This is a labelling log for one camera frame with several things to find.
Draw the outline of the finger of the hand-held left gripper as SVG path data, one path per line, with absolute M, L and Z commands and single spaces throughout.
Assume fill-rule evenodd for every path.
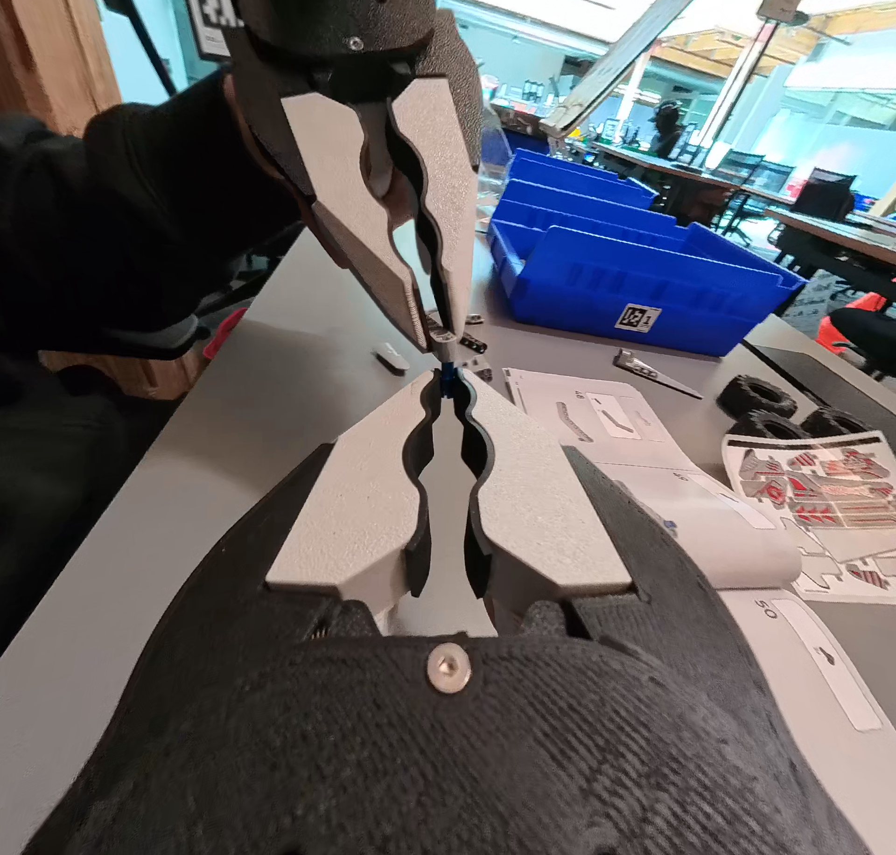
M 459 342 L 469 310 L 478 174 L 473 168 L 450 85 L 414 79 L 389 107 L 392 156 L 417 196 L 421 262 L 441 326 Z
M 365 135 L 356 111 L 314 91 L 281 105 L 315 194 L 319 228 L 397 331 L 427 353 L 415 276 L 393 245 L 386 208 L 364 181 Z

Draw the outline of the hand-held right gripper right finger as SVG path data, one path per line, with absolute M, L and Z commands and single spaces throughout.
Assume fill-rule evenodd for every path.
M 563 602 L 632 578 L 557 439 L 475 374 L 457 372 L 469 493 L 465 570 L 479 599 Z

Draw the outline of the person's left forearm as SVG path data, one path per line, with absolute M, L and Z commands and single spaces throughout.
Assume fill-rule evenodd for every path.
M 299 222 L 228 70 L 80 136 L 2 113 L 2 353 L 172 348 L 238 258 Z

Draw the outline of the person's left hand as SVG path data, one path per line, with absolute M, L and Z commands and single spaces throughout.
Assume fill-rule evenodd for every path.
M 388 220 L 389 232 L 408 222 L 415 222 L 419 199 L 411 181 L 398 167 L 392 167 L 388 189 L 382 198 Z

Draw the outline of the white instruction booklet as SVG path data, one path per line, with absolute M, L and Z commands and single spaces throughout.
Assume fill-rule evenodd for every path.
M 778 518 L 701 470 L 623 382 L 505 368 L 513 403 L 638 501 L 721 594 L 790 732 L 873 853 L 895 852 L 895 735 L 846 649 L 790 588 Z

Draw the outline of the blue plastic bin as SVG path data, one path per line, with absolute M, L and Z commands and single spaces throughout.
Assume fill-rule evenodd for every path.
M 514 320 L 723 357 L 805 285 L 786 267 L 693 224 L 632 243 L 553 225 L 494 222 L 491 252 Z
M 489 223 L 489 257 L 495 267 L 500 267 L 504 257 L 496 248 L 497 222 L 534 230 L 536 238 L 558 226 L 628 243 L 642 251 L 652 249 L 703 258 L 697 246 L 687 240 L 688 231 L 677 227 L 671 218 L 530 181 L 510 180 Z
M 655 189 L 635 178 L 522 148 L 513 154 L 507 179 L 639 209 L 648 209 L 658 197 Z

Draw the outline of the grey toy wedge panel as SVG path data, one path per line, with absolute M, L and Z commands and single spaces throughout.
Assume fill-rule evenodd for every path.
M 703 400 L 703 395 L 700 392 L 650 366 L 631 350 L 619 349 L 612 359 L 612 364 L 616 368 L 665 389 L 676 391 L 695 400 Z

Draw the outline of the red object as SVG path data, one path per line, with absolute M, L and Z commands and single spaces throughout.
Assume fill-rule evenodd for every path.
M 230 334 L 241 322 L 248 308 L 243 307 L 233 312 L 222 320 L 215 328 L 208 342 L 202 348 L 202 355 L 205 361 L 212 361 L 218 355 L 221 347 L 226 343 Z

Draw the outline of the brown board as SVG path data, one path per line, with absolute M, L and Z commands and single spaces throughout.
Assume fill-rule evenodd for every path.
M 561 141 L 605 99 L 625 73 L 694 0 L 655 0 L 633 24 L 621 34 L 608 51 L 600 56 L 589 71 L 548 116 L 540 120 L 541 131 L 550 140 Z

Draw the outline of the wooden table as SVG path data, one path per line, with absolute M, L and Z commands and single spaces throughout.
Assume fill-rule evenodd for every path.
M 616 173 L 624 178 L 643 180 L 647 174 L 671 181 L 670 186 L 672 187 L 710 188 L 719 190 L 725 195 L 743 192 L 747 196 L 783 200 L 785 204 L 790 202 L 790 198 L 785 194 L 737 181 L 730 174 L 716 174 L 700 167 L 672 162 L 650 153 L 633 151 L 601 142 L 594 144 L 590 149 L 596 156 L 596 163 L 616 169 Z
M 892 227 L 872 229 L 785 209 L 767 209 L 765 215 L 803 234 L 895 267 L 895 234 Z

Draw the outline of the black toy tyre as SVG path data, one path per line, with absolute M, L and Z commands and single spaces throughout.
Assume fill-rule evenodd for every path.
M 729 380 L 716 403 L 736 421 L 750 413 L 770 413 L 789 420 L 798 411 L 797 402 L 787 392 L 764 379 L 745 374 Z
M 739 417 L 728 430 L 728 435 L 774 441 L 796 441 L 811 438 L 810 433 L 790 418 L 760 410 L 753 410 Z
M 809 413 L 799 427 L 809 438 L 859 436 L 876 431 L 873 425 L 867 424 L 851 413 L 830 406 L 821 406 Z

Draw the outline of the red and grey sticker sheet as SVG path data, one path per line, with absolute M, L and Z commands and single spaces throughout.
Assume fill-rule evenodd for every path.
M 880 431 L 777 440 L 728 434 L 734 491 L 780 520 L 809 602 L 895 604 L 895 458 Z

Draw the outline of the person's dark clothing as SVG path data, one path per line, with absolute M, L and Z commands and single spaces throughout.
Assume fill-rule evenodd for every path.
M 126 395 L 89 366 L 1 358 L 5 651 L 183 398 Z

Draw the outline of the silver stand pole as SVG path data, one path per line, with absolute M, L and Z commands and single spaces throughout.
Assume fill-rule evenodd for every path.
M 724 128 L 778 27 L 778 21 L 765 20 L 753 40 L 738 56 L 732 72 L 725 80 L 706 121 L 700 128 L 697 141 L 700 147 L 711 147 L 717 134 Z

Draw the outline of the dark flat board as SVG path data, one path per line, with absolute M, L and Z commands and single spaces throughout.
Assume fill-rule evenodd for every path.
M 873 432 L 883 435 L 891 448 L 895 446 L 894 394 L 881 383 L 857 384 L 840 370 L 799 351 L 749 343 L 745 347 L 812 403 L 809 413 L 821 406 L 851 413 L 873 425 Z

